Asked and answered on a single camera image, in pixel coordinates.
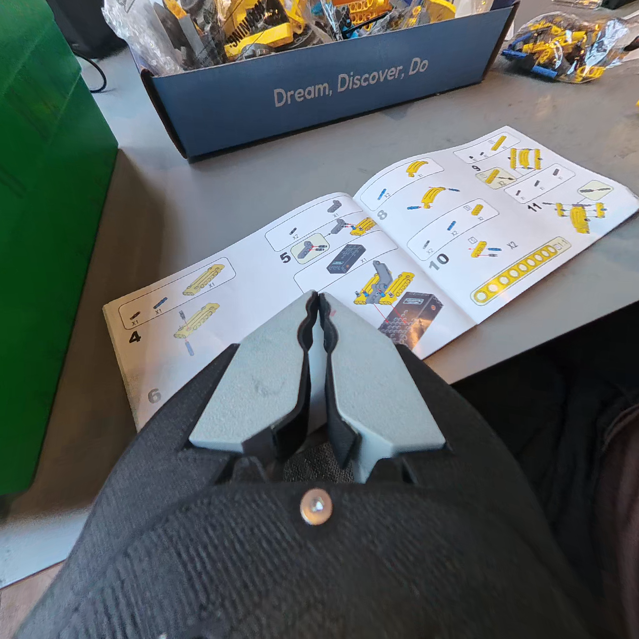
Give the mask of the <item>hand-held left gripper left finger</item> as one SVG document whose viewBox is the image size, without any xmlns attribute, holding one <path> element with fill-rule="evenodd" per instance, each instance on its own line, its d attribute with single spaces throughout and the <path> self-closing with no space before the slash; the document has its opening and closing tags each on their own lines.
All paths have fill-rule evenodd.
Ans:
<svg viewBox="0 0 639 639">
<path fill-rule="evenodd" d="M 262 462 L 285 461 L 300 448 L 318 306 L 317 292 L 307 292 L 242 340 L 190 434 L 194 446 Z"/>
</svg>

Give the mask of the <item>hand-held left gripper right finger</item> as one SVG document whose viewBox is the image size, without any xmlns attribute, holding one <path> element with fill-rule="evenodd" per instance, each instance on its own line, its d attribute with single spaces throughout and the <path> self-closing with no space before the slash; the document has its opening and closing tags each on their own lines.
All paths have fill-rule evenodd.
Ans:
<svg viewBox="0 0 639 639">
<path fill-rule="evenodd" d="M 319 297 L 328 437 L 340 467 L 365 483 L 382 459 L 443 449 L 445 437 L 396 345 L 331 294 Z"/>
</svg>

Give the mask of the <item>white instruction booklet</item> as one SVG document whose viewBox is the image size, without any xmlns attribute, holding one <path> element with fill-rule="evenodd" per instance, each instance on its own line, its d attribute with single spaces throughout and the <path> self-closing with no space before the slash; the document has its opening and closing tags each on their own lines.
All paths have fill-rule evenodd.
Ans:
<svg viewBox="0 0 639 639">
<path fill-rule="evenodd" d="M 305 292 L 425 358 L 637 211 L 626 186 L 509 126 L 400 160 L 103 307 L 135 427 Z"/>
</svg>

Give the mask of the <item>blue cardboard kit box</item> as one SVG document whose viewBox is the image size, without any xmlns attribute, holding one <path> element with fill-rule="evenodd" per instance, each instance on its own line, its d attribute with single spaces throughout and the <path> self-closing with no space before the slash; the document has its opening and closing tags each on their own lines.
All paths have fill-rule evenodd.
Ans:
<svg viewBox="0 0 639 639">
<path fill-rule="evenodd" d="M 140 79 L 180 155 L 227 149 L 479 84 L 519 1 L 401 31 Z"/>
</svg>

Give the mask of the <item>large clear bag yellow parts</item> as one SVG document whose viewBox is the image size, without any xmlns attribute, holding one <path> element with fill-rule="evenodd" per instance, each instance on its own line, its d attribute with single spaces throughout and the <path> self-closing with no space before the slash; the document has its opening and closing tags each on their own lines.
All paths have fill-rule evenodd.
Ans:
<svg viewBox="0 0 639 639">
<path fill-rule="evenodd" d="M 450 1 L 104 1 L 107 25 L 154 76 L 453 19 Z"/>
</svg>

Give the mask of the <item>bag of yellow blue parts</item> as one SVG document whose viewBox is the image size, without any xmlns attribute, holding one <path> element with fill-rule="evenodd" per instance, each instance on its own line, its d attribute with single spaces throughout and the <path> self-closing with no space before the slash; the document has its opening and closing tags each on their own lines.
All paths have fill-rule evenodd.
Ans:
<svg viewBox="0 0 639 639">
<path fill-rule="evenodd" d="M 518 70 L 583 84 L 621 64 L 637 39 L 637 17 L 585 20 L 552 12 L 525 23 L 501 55 Z"/>
</svg>

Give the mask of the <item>grey desk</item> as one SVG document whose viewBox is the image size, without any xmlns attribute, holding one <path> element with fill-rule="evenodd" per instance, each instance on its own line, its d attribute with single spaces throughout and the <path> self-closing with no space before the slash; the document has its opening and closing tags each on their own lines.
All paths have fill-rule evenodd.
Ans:
<svg viewBox="0 0 639 639">
<path fill-rule="evenodd" d="M 638 63 L 585 85 L 508 71 L 481 84 L 212 156 L 170 141 L 128 52 L 96 96 L 119 144 L 37 472 L 1 499 L 1 587 L 63 560 L 135 433 L 104 304 L 226 248 L 300 204 L 354 193 L 388 164 L 503 124 L 638 193 Z"/>
</svg>

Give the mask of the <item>person's legs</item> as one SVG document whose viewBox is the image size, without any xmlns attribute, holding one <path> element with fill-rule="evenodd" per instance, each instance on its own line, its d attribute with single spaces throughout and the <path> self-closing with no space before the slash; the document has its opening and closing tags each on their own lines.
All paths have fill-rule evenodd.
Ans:
<svg viewBox="0 0 639 639">
<path fill-rule="evenodd" d="M 452 384 L 522 467 L 579 580 L 603 594 L 594 498 L 604 435 L 638 405 L 638 303 Z"/>
</svg>

